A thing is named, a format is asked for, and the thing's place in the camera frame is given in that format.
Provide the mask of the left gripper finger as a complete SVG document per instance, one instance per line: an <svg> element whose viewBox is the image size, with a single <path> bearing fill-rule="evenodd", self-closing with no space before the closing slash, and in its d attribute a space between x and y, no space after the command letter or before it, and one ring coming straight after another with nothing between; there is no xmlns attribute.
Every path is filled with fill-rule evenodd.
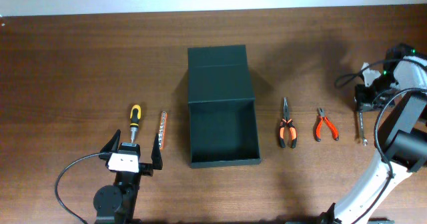
<svg viewBox="0 0 427 224"><path fill-rule="evenodd" d="M162 160L161 151L159 148L159 134L158 133L155 135L155 139L153 142L153 148L152 148L152 152L151 152L151 160L152 160L153 169L156 169L156 170L162 170L163 169L163 160Z"/></svg>
<svg viewBox="0 0 427 224"><path fill-rule="evenodd" d="M113 137L103 146L101 153L117 153L119 148L119 141L121 136L121 130L118 129Z"/></svg>

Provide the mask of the orange socket bit rail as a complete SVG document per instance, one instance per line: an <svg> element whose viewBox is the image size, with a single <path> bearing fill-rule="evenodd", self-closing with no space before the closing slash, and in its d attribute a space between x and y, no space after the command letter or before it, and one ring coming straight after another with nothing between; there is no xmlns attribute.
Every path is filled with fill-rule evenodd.
<svg viewBox="0 0 427 224"><path fill-rule="evenodd" d="M160 119L160 123L159 123L159 148L162 150L165 146L164 142L165 142L165 131L166 131L166 126L167 126L167 112L166 111L162 111L161 112L161 119Z"/></svg>

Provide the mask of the silver ring wrench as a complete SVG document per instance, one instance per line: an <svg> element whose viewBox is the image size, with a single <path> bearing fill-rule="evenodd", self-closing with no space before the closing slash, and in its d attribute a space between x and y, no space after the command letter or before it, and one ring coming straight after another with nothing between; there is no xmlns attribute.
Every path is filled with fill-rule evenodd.
<svg viewBox="0 0 427 224"><path fill-rule="evenodd" d="M363 112L358 112L358 124L359 124L359 136L361 139L361 142L363 144L363 146L367 146L368 144L368 140L365 137L365 133L364 133L364 122L363 122Z"/></svg>

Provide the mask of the black orange needle-nose pliers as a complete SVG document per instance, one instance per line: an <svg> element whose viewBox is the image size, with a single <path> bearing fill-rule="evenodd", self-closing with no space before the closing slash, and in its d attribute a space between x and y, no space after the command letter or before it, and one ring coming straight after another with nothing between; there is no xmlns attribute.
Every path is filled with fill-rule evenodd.
<svg viewBox="0 0 427 224"><path fill-rule="evenodd" d="M297 134L296 127L294 125L293 119L290 118L288 101L284 97L283 117L280 121L280 126L279 126L279 140L280 140L281 148L286 147L286 143L285 143L285 139L284 139L284 134L285 134L286 129L288 129L289 134L290 134L290 138L289 138L288 142L290 143L290 147L292 149L294 149L297 145L298 134Z"/></svg>

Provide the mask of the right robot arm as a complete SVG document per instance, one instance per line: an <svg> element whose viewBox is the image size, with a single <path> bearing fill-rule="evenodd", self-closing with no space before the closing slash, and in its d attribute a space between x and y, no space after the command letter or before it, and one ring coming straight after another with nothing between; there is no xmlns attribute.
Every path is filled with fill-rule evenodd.
<svg viewBox="0 0 427 224"><path fill-rule="evenodd" d="M379 62L335 80L341 88L359 77L356 112L378 111L372 161L351 191L316 218L316 223L371 223L371 216L392 190L426 166L426 55L400 43Z"/></svg>

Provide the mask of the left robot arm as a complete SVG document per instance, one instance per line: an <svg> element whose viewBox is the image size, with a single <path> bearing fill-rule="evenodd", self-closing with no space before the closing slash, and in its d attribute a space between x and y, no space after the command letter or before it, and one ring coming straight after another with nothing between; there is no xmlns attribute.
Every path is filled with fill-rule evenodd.
<svg viewBox="0 0 427 224"><path fill-rule="evenodd" d="M121 131L101 149L100 159L105 161L109 171L115 173L111 185L100 188L93 198L97 211L96 223L130 224L142 223L134 217L137 194L143 176L152 176L155 170L163 169L159 135L155 135L151 152L151 162L141 163L140 146L137 143L121 143Z"/></svg>

